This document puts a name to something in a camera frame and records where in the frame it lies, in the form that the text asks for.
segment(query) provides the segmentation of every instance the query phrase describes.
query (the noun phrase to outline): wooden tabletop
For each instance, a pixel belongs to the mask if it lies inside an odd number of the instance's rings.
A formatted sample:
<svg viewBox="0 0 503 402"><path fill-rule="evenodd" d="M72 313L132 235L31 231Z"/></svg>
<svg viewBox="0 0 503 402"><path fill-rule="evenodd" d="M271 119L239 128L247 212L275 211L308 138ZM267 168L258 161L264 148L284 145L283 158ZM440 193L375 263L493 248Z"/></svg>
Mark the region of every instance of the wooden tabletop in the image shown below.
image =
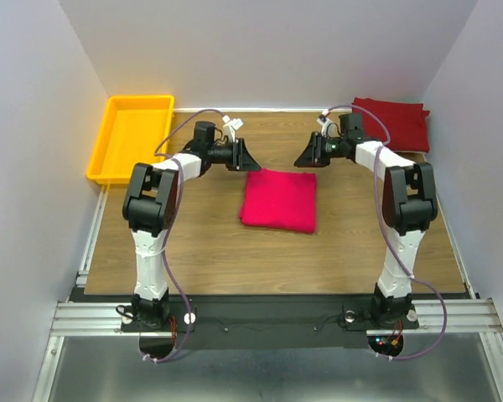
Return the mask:
<svg viewBox="0 0 503 402"><path fill-rule="evenodd" d="M187 116L175 114L173 126ZM263 168L317 174L317 231L311 235L244 226L238 212L246 174L213 165L205 176L186 182L168 242L169 263L181 286L192 294L372 292L386 245L376 221L371 172L340 159L320 169L293 166L311 131L319 127L315 114L238 116L245 123L238 136L246 139L248 151ZM213 114L197 120L220 123ZM190 122L174 136L170 153L183 147L193 128ZM136 261L122 217L124 197L125 188L110 188L86 294L132 293ZM423 239L415 273L440 291L464 291L441 214ZM429 292L420 286L414 291Z"/></svg>

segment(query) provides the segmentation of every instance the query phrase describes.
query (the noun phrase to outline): folded red cloth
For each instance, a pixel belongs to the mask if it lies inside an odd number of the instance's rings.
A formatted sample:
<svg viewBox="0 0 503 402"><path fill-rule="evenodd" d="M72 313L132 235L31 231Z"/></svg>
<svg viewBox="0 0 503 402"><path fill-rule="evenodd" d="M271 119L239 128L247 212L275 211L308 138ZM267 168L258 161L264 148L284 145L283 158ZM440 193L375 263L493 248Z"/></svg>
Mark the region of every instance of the folded red cloth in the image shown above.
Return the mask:
<svg viewBox="0 0 503 402"><path fill-rule="evenodd" d="M249 172L239 216L248 226L313 233L316 190L314 173Z"/></svg>
<svg viewBox="0 0 503 402"><path fill-rule="evenodd" d="M428 133L425 119L430 111L423 109L423 103L395 103L374 99L355 98L354 105L372 112L387 127L392 136L388 147L393 151L428 152ZM364 112L363 128L366 135L386 140L386 133L380 125Z"/></svg>

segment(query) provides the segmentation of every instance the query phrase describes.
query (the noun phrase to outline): cable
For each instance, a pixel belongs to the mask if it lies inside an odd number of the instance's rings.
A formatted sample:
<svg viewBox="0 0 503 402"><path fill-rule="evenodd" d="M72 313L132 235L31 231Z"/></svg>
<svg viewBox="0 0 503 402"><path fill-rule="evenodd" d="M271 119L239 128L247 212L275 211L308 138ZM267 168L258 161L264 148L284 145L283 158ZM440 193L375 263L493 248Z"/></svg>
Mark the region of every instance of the cable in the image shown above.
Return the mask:
<svg viewBox="0 0 503 402"><path fill-rule="evenodd" d="M388 338L393 338L395 336L395 332L397 331L397 324L398 324L398 322L395 322L395 325L393 325L393 332L392 332L392 334Z"/></svg>
<svg viewBox="0 0 503 402"><path fill-rule="evenodd" d="M160 148L172 137L175 135L177 131L179 131L181 128L183 128L186 123L194 119L196 116L200 115L201 113L205 113L206 111L213 111L215 113L218 113L220 116L225 116L225 114L217 109L201 109L200 111L196 111L192 116L188 117L185 121L183 121L181 124L179 124L177 127L175 127L171 133L163 139L162 142L160 142L157 146L157 148L154 151L154 155L156 157L166 157L167 159L171 159L173 156L168 155L165 153L160 152ZM181 200L183 199L183 187L184 187L184 171L183 171L183 165L179 162L177 159L173 159L175 164L177 165L177 169L179 170L179 194L177 196L177 202L175 204L175 217L172 220L170 226L168 227L168 231L166 232L166 235L164 237L163 243L162 243L162 261L164 266L166 267L166 271L168 272L169 279L172 281L174 284L175 288L177 288L177 291L179 292L181 298L183 299L183 302L186 306L186 312L188 313L188 317L192 317L192 307L190 305L190 302L188 300L188 296L186 296L186 293L184 293L183 288L180 286L180 284L177 282L177 279L175 279L174 273L171 271L171 268L169 267L168 263L168 257L166 256L166 244L168 243L168 238L171 233L172 228L174 227L175 220L177 218L177 215L179 213L179 209L181 206ZM152 358L146 353L142 353L143 359L148 360L153 363L167 363L171 360L173 360L179 352L183 349L184 345L188 342L188 338L191 332L193 325L190 323L186 327L186 332L184 333L183 340L174 348L174 350L165 358Z"/></svg>
<svg viewBox="0 0 503 402"><path fill-rule="evenodd" d="M177 342L177 319L172 316L169 320L171 324L171 346L175 348L175 342Z"/></svg>
<svg viewBox="0 0 503 402"><path fill-rule="evenodd" d="M379 190L379 183L378 183L378 163L380 161L381 150L384 148L384 146L388 145L391 142L392 136L390 135L389 131L387 130L387 127L384 125L384 123L382 123L380 121L380 119L378 117L376 117L373 113L371 113L367 109L364 109L361 106L356 106L356 105L350 105L350 106L339 105L339 106L334 106L334 107L330 107L328 109L328 113L330 113L331 111L334 111L335 109L347 108L347 107L351 107L353 109L357 109L358 111L365 112L368 116L372 117L380 125L381 129L386 133L387 140L382 143L382 147L379 147L376 150L375 162L374 162L374 166L373 166L373 174L374 174L374 181L375 181L375 206L376 206L376 215L378 217L378 225L380 226L380 231L382 233L382 237L386 241L387 248L392 253L393 258L395 258L395 260L397 261L397 263L399 264L399 266L402 268L402 270L404 271L404 273L410 278L410 280L412 282L418 283L420 285L425 285L428 289L430 289L431 291L433 291L433 293L438 298L440 304L442 305L442 310L443 310L442 329L441 329L438 337L436 338L436 340L434 340L433 344L430 345L428 348L426 348L426 349L424 349L424 350L422 350L420 352L416 352L414 354L410 354L408 356L396 356L396 357L393 357L393 356L386 356L384 354L379 354L379 353L376 356L382 356L384 358L388 358L389 360L411 360L413 358L420 358L420 357L424 356L425 354L427 354L429 352L432 352L439 345L439 343L442 342L443 336L445 335L445 329L447 328L447 307L445 306L445 300L443 299L443 297L440 294L440 292L438 291L438 289L436 289L431 283L429 283L427 281L421 281L419 279L416 279L410 273L410 270L406 267L406 265L404 264L404 262L402 262L401 257L399 257L399 255L395 251L395 248L393 247L393 244L387 238L386 225L384 223L384 217L382 215L382 209L380 208L380 190Z"/></svg>
<svg viewBox="0 0 503 402"><path fill-rule="evenodd" d="M121 317L125 317L128 318L129 320L134 321L134 316L132 314L125 312L125 306L123 306L122 304L116 306L116 313L119 314Z"/></svg>
<svg viewBox="0 0 503 402"><path fill-rule="evenodd" d="M399 320L399 325L401 326L401 329L399 329L399 334L397 335L397 337L395 338L395 342L399 342L399 339L401 339L401 336L402 336L402 321Z"/></svg>

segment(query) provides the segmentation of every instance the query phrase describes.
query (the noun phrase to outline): dark red towel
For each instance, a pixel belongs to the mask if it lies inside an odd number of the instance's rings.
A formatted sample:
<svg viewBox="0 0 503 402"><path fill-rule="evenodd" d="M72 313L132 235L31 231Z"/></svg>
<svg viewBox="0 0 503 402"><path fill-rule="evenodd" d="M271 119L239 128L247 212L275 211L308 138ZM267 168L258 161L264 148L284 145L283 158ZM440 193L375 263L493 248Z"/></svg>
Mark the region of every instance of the dark red towel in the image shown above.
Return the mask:
<svg viewBox="0 0 503 402"><path fill-rule="evenodd" d="M314 173L263 169L249 172L240 218L248 226L313 233L316 227Z"/></svg>
<svg viewBox="0 0 503 402"><path fill-rule="evenodd" d="M378 117L389 130L392 141L388 145L392 151L428 152L427 123L430 111L423 110L423 103L394 103L381 100L355 98L354 105L361 106ZM365 112L363 115L366 135L386 140L386 134L379 124Z"/></svg>

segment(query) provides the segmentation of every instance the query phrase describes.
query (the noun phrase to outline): yellow plastic bin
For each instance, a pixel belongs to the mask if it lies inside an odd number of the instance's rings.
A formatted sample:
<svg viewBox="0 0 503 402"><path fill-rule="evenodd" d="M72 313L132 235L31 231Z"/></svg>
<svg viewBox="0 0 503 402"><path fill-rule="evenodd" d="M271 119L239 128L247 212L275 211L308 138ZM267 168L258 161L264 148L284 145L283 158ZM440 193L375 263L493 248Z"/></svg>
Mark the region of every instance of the yellow plastic bin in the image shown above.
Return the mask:
<svg viewBox="0 0 503 402"><path fill-rule="evenodd" d="M127 95L108 99L86 176L99 184L127 184L138 162L155 163L154 149L170 133L171 95ZM166 152L166 142L161 152Z"/></svg>

